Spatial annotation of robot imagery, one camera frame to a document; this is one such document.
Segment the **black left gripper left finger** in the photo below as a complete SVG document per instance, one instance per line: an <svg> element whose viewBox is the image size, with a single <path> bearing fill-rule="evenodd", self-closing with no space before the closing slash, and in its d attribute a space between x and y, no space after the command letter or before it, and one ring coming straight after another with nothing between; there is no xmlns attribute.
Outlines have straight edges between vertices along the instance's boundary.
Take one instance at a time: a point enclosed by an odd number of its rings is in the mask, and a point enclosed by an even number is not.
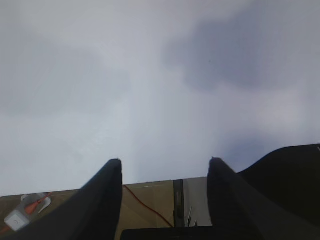
<svg viewBox="0 0 320 240"><path fill-rule="evenodd" d="M122 163L111 159L66 202L5 239L113 240L122 196Z"/></svg>

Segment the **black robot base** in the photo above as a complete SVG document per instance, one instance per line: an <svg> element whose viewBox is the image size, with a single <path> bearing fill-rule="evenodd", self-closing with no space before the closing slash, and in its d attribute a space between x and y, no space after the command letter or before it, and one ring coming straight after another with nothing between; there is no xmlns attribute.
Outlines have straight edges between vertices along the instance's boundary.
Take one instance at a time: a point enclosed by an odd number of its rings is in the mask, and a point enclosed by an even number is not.
<svg viewBox="0 0 320 240"><path fill-rule="evenodd" d="M320 225L320 146L277 149L238 173L284 210Z"/></svg>

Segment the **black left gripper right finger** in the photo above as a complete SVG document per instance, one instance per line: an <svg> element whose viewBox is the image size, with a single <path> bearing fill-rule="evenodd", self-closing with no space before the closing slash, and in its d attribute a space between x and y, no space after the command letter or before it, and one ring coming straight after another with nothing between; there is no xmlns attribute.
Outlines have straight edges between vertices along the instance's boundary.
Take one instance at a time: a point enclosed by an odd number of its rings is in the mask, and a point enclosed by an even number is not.
<svg viewBox="0 0 320 240"><path fill-rule="evenodd" d="M213 157L207 201L214 240L318 240L320 229L267 199Z"/></svg>

